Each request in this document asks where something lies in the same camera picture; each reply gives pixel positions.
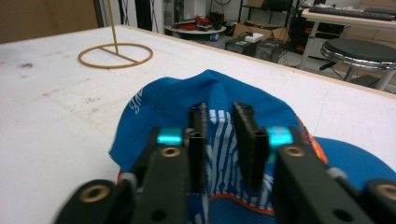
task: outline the black keyboard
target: black keyboard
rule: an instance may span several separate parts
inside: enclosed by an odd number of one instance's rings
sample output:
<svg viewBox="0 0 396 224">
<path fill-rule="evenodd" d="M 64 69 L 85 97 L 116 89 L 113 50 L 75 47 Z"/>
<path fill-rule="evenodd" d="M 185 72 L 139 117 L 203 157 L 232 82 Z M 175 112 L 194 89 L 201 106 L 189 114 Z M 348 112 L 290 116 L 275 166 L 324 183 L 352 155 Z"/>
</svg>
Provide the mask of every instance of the black keyboard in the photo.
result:
<svg viewBox="0 0 396 224">
<path fill-rule="evenodd" d="M 390 16 L 389 14 L 364 12 L 364 11 L 356 11 L 356 10 L 344 10 L 344 9 L 336 9 L 333 7 L 311 7 L 309 8 L 309 11 L 314 13 L 328 14 L 334 16 L 355 17 L 355 18 L 378 20 L 378 21 L 393 21 L 393 17 Z"/>
<path fill-rule="evenodd" d="M 364 9 L 365 12 L 374 12 L 381 14 L 388 14 L 391 16 L 396 16 L 396 8 L 385 8 L 385 7 L 367 7 Z"/>
</svg>

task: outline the blue cap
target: blue cap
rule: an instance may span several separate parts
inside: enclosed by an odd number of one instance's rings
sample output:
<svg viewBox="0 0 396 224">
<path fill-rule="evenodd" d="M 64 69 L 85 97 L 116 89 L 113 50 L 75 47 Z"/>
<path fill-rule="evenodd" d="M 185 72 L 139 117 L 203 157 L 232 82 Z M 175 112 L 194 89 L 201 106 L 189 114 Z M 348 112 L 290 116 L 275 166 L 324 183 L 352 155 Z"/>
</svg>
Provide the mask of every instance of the blue cap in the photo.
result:
<svg viewBox="0 0 396 224">
<path fill-rule="evenodd" d="M 207 107 L 207 187 L 205 195 L 190 196 L 191 222 L 276 223 L 270 200 L 275 165 L 267 164 L 262 192 L 247 190 L 237 160 L 233 102 L 253 106 L 260 127 L 291 126 L 302 132 L 304 127 L 286 103 L 216 71 L 206 70 L 183 80 L 164 77 L 142 88 L 121 115 L 111 158 L 121 170 L 129 171 L 153 128 L 187 128 L 190 107 L 202 102 Z M 363 149 L 331 139 L 317 141 L 329 164 L 344 170 L 358 189 L 373 177 L 396 180 L 394 171 Z"/>
</svg>

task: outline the cardboard box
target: cardboard box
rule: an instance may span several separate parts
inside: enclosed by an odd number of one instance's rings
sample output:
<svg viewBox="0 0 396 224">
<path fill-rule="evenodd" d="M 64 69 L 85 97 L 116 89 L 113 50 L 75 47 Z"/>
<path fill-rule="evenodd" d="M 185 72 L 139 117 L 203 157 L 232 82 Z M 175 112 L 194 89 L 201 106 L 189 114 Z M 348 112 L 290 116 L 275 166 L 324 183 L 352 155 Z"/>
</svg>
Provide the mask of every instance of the cardboard box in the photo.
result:
<svg viewBox="0 0 396 224">
<path fill-rule="evenodd" d="M 265 24 L 257 21 L 245 21 L 235 25 L 233 38 L 238 38 L 247 33 L 258 33 L 264 35 L 263 39 L 274 38 L 281 39 L 283 42 L 289 40 L 288 31 L 285 27 L 279 25 Z"/>
<path fill-rule="evenodd" d="M 267 0 L 247 0 L 248 7 L 263 7 L 267 3 Z"/>
</svg>

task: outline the gray floor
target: gray floor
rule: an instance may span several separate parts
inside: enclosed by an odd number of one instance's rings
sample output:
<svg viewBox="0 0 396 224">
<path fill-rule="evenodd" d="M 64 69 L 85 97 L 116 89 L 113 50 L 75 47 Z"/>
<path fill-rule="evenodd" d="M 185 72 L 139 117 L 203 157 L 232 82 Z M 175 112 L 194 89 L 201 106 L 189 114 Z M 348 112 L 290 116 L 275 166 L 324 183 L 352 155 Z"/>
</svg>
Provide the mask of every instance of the gray floor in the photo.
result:
<svg viewBox="0 0 396 224">
<path fill-rule="evenodd" d="M 221 35 L 219 37 L 219 40 L 216 42 L 210 41 L 210 40 L 205 40 L 205 39 L 193 39 L 192 41 L 200 43 L 200 44 L 204 44 L 204 45 L 208 45 L 210 47 L 214 47 L 214 48 L 218 48 L 218 49 L 224 49 L 225 46 L 225 42 L 232 39 L 230 36 L 227 35 Z M 282 54 L 283 56 L 279 59 L 278 63 L 280 64 L 284 64 L 286 66 L 289 67 L 296 67 L 302 58 L 301 54 L 298 53 L 294 53 L 291 51 L 287 51 L 285 50 Z M 336 78 L 339 80 L 342 80 L 345 76 L 345 72 L 342 71 L 335 71 L 332 68 L 327 68 L 323 71 L 320 71 L 319 68 L 328 63 L 329 61 L 325 60 L 325 59 L 315 59 L 315 58 L 311 58 L 309 57 L 305 63 L 305 71 L 311 72 L 311 73 L 315 73 L 321 76 L 325 76 L 325 77 L 331 77 L 331 78 Z M 367 82 L 364 82 L 363 80 L 361 80 L 361 78 L 359 79 L 353 79 L 351 80 L 351 82 L 360 84 L 360 85 L 365 85 L 367 86 Z M 386 89 L 384 90 L 386 92 L 390 92 L 395 94 L 396 93 L 396 86 L 393 85 L 388 85 L 386 87 Z"/>
</svg>

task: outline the black stool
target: black stool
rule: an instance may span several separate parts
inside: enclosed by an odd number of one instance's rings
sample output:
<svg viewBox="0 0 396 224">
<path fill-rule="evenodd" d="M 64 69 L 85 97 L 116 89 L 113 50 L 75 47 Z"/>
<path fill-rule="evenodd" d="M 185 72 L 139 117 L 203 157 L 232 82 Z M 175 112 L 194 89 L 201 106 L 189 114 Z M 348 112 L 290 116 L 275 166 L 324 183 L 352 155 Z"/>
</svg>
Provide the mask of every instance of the black stool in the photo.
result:
<svg viewBox="0 0 396 224">
<path fill-rule="evenodd" d="M 357 68 L 386 71 L 375 86 L 381 91 L 396 71 L 396 49 L 373 42 L 335 38 L 326 41 L 320 52 L 332 62 L 349 66 L 344 81 L 349 81 Z"/>
</svg>

